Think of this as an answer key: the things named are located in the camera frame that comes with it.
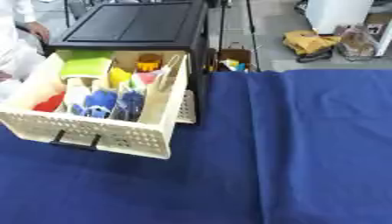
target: gray floor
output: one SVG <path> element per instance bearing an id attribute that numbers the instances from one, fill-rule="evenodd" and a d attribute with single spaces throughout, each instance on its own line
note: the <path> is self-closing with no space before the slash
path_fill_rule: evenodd
<path id="1" fill-rule="evenodd" d="M 41 3 L 32 0 L 37 17 L 46 25 L 56 38 L 65 29 L 64 9 L 62 0 L 51 3 Z M 293 53 L 282 45 L 282 35 L 297 29 L 310 29 L 306 19 L 293 10 L 297 0 L 251 0 L 256 27 L 256 39 L 262 70 L 284 71 L 301 68 L 359 68 L 359 69 L 390 69 L 392 59 L 385 57 L 366 62 L 349 62 L 337 53 L 331 60 L 316 61 L 308 64 L 298 64 Z M 233 0 L 233 6 L 227 10 L 224 44 L 240 42 L 248 49 L 251 48 L 249 22 L 245 0 Z M 221 11 L 210 11 L 211 45 L 216 47 L 219 38 L 219 22 Z"/>

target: white cabinet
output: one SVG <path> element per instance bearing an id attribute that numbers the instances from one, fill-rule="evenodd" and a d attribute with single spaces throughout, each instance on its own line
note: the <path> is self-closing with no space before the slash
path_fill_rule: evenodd
<path id="1" fill-rule="evenodd" d="M 373 0 L 309 0 L 306 16 L 319 34 L 332 34 L 337 25 L 365 21 Z"/>

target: black cabinet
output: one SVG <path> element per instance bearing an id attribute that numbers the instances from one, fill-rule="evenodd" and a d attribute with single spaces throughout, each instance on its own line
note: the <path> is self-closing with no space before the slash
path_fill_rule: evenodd
<path id="1" fill-rule="evenodd" d="M 208 6 L 205 0 L 111 3 L 95 6 L 58 40 L 55 49 L 185 51 L 190 55 L 188 89 L 198 120 L 205 103 Z"/>

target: red object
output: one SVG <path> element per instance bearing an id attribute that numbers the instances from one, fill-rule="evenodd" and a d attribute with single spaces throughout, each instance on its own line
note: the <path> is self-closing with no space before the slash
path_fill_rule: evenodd
<path id="1" fill-rule="evenodd" d="M 154 82 L 157 75 L 155 73 L 136 73 L 134 75 L 138 75 L 144 84 L 151 84 Z"/>
<path id="2" fill-rule="evenodd" d="M 37 104 L 33 110 L 42 112 L 53 112 L 63 102 L 65 94 L 66 92 L 56 94 L 49 98 L 49 100 Z"/>

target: white object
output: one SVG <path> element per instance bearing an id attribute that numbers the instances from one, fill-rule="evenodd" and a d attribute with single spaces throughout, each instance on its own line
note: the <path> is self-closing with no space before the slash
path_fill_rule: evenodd
<path id="1" fill-rule="evenodd" d="M 319 34 L 332 34 L 338 25 L 362 24 L 373 0 L 309 0 L 306 17 Z"/>
<path id="2" fill-rule="evenodd" d="M 133 71 L 135 63 L 132 61 L 137 61 L 140 53 L 117 52 L 115 55 L 119 66 L 127 71 Z M 31 111 L 30 109 L 40 102 L 39 99 L 45 99 L 66 89 L 59 73 L 67 58 L 67 52 L 58 52 L 49 57 L 23 84 L 20 91 L 0 105 L 0 121 L 15 135 L 26 140 L 50 143 L 61 130 L 64 130 L 65 135 L 61 139 L 64 143 L 90 145 L 95 135 L 100 135 L 98 150 L 150 158 L 169 158 L 169 142 L 186 92 L 188 55 L 185 52 L 152 53 L 162 54 L 164 63 L 175 54 L 181 58 L 171 71 L 171 91 L 161 119 L 157 123 L 145 124 Z M 185 101 L 193 104 L 194 102 L 188 100 L 188 97 L 192 99 L 192 94 L 187 95 L 190 96 L 187 96 Z M 185 105 L 184 108 L 194 109 L 194 106 Z M 192 114 L 194 112 L 182 113 L 182 120 Z"/>
<path id="3" fill-rule="evenodd" d="M 139 122 L 159 123 L 162 119 L 162 114 L 166 110 L 166 102 L 170 98 L 172 91 L 173 78 L 170 76 L 171 70 L 180 59 L 181 57 L 178 55 L 173 56 L 167 65 L 161 68 L 161 74 L 151 84 L 147 85 L 143 112 L 138 119 Z"/>
<path id="4" fill-rule="evenodd" d="M 186 90 L 177 116 L 178 123 L 196 123 L 196 110 L 194 107 L 194 93 Z"/>
<path id="5" fill-rule="evenodd" d="M 71 113 L 73 106 L 84 106 L 86 97 L 91 95 L 89 87 L 84 86 L 82 79 L 71 78 L 67 80 L 66 94 L 64 96 L 64 103 L 66 104 L 67 112 Z"/>
<path id="6" fill-rule="evenodd" d="M 35 21 L 31 0 L 0 1 L 0 68 L 12 59 L 12 52 L 18 45 L 14 11 L 21 14 L 26 23 Z"/>
<path id="7" fill-rule="evenodd" d="M 22 86 L 20 80 L 5 80 L 0 82 L 0 102 L 6 100 L 10 95 Z"/>
<path id="8" fill-rule="evenodd" d="M 3 62 L 0 62 L 0 71 L 12 75 L 14 79 L 25 80 L 34 68 L 45 60 L 45 57 L 20 39 L 17 45 L 0 60 Z"/>
<path id="9" fill-rule="evenodd" d="M 376 57 L 383 56 L 385 52 L 388 50 L 391 41 L 392 41 L 392 20 L 389 21 L 387 29 L 385 30 L 380 42 L 377 45 L 377 53 L 375 54 L 375 56 Z"/>

